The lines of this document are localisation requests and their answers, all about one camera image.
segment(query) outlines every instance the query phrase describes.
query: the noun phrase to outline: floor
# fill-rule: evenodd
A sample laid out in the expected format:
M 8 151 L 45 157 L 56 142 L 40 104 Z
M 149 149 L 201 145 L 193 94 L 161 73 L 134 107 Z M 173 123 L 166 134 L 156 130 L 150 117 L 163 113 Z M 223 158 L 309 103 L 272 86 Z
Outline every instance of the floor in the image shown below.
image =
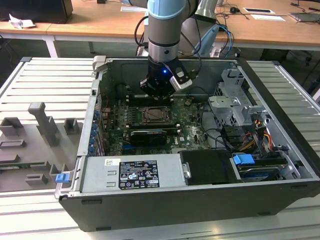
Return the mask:
M 95 53 L 89 52 L 89 45 L 82 41 L 57 41 L 57 48 L 63 58 L 92 58 L 95 55 L 106 55 L 109 57 L 133 57 L 136 53 L 134 43 L 110 43 L 95 42 Z M 263 50 L 257 48 L 240 48 L 240 56 L 247 60 L 259 60 Z M 272 51 L 268 54 L 268 60 L 279 60 L 283 52 Z M 290 51 L 286 60 L 282 61 L 282 66 L 296 79 L 300 84 L 304 81 L 310 70 L 320 60 L 320 52 L 311 52 L 312 59 L 309 65 L 306 65 L 308 56 L 302 51 Z M 24 40 L 12 39 L 9 44 L 2 44 L 0 48 L 0 84 L 8 78 L 14 67 L 19 63 L 21 57 L 49 57 L 47 46 L 42 40 Z M 307 89 L 311 82 L 320 75 L 320 64 L 309 76 L 303 85 Z

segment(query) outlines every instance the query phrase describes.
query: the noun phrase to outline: table leg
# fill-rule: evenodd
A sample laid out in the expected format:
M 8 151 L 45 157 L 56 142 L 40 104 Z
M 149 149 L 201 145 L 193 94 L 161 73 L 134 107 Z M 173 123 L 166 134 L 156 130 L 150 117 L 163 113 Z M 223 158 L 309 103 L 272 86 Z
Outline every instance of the table leg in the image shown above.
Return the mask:
M 94 54 L 96 52 L 94 48 L 94 43 L 92 41 L 88 41 L 88 44 L 89 44 L 90 53 Z
M 51 58 L 59 58 L 60 54 L 59 54 L 58 49 L 55 46 L 54 36 L 47 35 L 47 36 L 44 36 L 42 39 L 45 41 L 45 44 L 48 48 L 50 57 Z

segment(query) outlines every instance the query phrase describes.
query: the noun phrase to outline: computer case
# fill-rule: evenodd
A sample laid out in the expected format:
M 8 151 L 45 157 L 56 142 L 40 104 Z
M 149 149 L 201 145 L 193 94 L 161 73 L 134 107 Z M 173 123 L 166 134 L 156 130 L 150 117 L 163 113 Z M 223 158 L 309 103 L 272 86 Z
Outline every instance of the computer case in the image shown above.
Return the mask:
M 22 20 L 65 24 L 73 12 L 71 0 L 1 0 L 0 20 L 9 14 Z

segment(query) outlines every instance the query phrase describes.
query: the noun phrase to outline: motherboard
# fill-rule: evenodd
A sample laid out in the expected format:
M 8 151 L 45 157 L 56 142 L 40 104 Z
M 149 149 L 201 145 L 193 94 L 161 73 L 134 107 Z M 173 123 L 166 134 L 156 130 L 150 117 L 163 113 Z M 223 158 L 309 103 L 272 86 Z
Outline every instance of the motherboard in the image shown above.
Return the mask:
M 210 149 L 200 125 L 202 103 L 173 97 L 163 106 L 114 101 L 102 110 L 107 156 L 175 154 Z

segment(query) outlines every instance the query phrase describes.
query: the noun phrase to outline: robotic arm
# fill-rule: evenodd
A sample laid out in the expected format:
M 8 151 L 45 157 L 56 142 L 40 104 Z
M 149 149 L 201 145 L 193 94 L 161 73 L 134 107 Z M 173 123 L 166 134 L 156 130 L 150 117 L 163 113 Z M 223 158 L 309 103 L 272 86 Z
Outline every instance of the robotic arm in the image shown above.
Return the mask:
M 195 13 L 195 18 L 214 23 L 217 0 L 122 1 L 148 9 L 148 74 L 140 88 L 162 99 L 189 87 L 198 72 L 188 71 L 178 59 L 182 24 Z

